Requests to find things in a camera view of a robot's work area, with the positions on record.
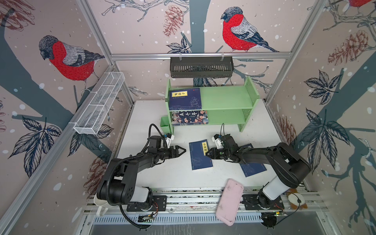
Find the colourful illustrated thick book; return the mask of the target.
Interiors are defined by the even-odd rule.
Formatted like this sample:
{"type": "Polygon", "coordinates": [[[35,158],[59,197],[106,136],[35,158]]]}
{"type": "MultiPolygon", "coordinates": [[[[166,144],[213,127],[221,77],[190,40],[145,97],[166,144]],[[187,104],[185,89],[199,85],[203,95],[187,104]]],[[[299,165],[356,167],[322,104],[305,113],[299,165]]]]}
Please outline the colourful illustrated thick book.
{"type": "Polygon", "coordinates": [[[171,112],[173,126],[209,124],[208,114],[204,110],[171,112]]]}

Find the dark blue bottom book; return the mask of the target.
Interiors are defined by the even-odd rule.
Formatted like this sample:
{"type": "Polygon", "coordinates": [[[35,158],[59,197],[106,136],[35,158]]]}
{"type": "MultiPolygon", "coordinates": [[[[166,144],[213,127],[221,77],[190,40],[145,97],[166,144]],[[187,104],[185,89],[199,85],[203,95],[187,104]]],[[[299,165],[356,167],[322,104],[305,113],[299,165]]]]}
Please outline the dark blue bottom book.
{"type": "Polygon", "coordinates": [[[171,111],[202,108],[200,88],[173,90],[168,95],[168,107],[171,111]]]}

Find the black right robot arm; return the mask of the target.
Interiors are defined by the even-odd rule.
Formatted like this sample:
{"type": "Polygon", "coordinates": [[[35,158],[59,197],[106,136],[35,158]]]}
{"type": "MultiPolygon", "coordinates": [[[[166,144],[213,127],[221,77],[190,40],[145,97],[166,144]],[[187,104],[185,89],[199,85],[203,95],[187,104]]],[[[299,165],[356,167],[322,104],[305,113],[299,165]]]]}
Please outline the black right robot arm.
{"type": "Polygon", "coordinates": [[[205,153],[212,160],[272,167],[275,176],[258,192],[255,202],[265,210],[286,191],[297,188],[311,172],[310,164],[286,143],[264,148],[254,148],[251,144],[239,146],[229,134],[215,135],[213,141],[216,147],[205,153]]]}

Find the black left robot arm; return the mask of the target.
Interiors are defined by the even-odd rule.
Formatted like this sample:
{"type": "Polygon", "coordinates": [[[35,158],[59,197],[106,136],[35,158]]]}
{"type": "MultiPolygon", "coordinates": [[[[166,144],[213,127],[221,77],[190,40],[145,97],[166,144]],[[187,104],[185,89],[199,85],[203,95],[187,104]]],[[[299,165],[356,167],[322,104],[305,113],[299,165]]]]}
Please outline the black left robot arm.
{"type": "Polygon", "coordinates": [[[152,189],[136,185],[139,172],[155,167],[167,159],[175,159],[186,153],[180,146],[170,146],[167,139],[172,135],[163,135],[157,125],[148,129],[147,142],[136,155],[128,158],[113,158],[107,166],[96,191],[96,198],[106,201],[110,206],[135,205],[137,209],[147,211],[158,204],[153,199],[152,189]]]}

